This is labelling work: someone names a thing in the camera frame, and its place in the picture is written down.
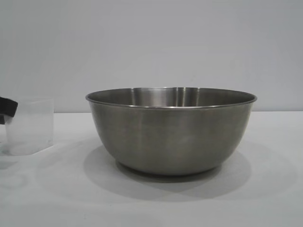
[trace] bowl rim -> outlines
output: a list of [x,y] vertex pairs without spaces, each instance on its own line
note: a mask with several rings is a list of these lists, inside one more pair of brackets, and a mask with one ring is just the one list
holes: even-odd
[[[217,91],[231,91],[231,92],[236,92],[236,93],[240,93],[240,94],[244,94],[244,95],[249,95],[249,96],[251,96],[251,100],[246,101],[246,102],[226,104],[226,105],[144,106],[144,105],[126,105],[126,104],[108,103],[108,102],[97,101],[97,100],[90,98],[90,96],[93,94],[100,93],[100,92],[106,92],[106,91],[115,91],[115,90],[124,90],[124,89],[132,90],[132,89],[164,89],[164,88],[193,88],[193,89],[206,89],[206,90],[217,90]],[[102,104],[102,105],[110,105],[110,106],[116,106],[116,107],[128,107],[128,108],[140,108],[140,109],[158,109],[158,110],[213,109],[213,108],[221,108],[221,107],[232,107],[232,106],[246,105],[246,104],[254,103],[258,99],[257,96],[255,96],[251,93],[248,93],[248,92],[231,90],[231,89],[211,88],[211,87],[126,87],[126,88],[115,88],[115,89],[107,89],[107,90],[91,92],[91,93],[87,94],[85,96],[85,98],[86,98],[86,100],[88,100],[91,103]]]

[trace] clear plastic cup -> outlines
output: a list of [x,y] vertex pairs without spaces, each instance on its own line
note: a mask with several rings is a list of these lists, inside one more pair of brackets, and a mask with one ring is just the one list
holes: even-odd
[[53,145],[53,99],[14,98],[15,116],[4,116],[9,154],[31,155]]

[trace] plastic container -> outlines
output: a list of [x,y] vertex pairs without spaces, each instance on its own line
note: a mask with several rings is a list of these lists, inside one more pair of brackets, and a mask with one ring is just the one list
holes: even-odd
[[53,145],[53,99],[14,98],[14,117],[5,115],[9,154],[31,155]]

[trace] bowl base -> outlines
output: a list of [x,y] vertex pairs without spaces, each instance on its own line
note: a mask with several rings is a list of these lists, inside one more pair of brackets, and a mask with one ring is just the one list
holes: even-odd
[[118,161],[116,161],[116,165],[118,167],[118,169],[123,172],[126,175],[136,175],[138,177],[144,177],[144,178],[154,178],[154,179],[180,179],[182,180],[182,178],[184,180],[186,180],[186,178],[195,178],[195,177],[203,177],[203,175],[209,175],[209,174],[213,174],[213,173],[218,173],[221,170],[221,165],[216,166],[216,167],[212,167],[203,171],[199,171],[199,172],[195,172],[195,173],[188,173],[188,174],[178,174],[178,175],[174,175],[174,174],[155,174],[155,173],[149,173],[146,171],[142,171],[142,170],[138,170],[138,169],[134,169],[131,167],[128,167]]

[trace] stainless steel bowl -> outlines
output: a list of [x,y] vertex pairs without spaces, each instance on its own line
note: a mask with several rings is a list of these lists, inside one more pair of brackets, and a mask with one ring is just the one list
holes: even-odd
[[86,99],[108,152],[125,166],[158,175],[219,166],[239,144],[257,100],[193,87],[113,89]]

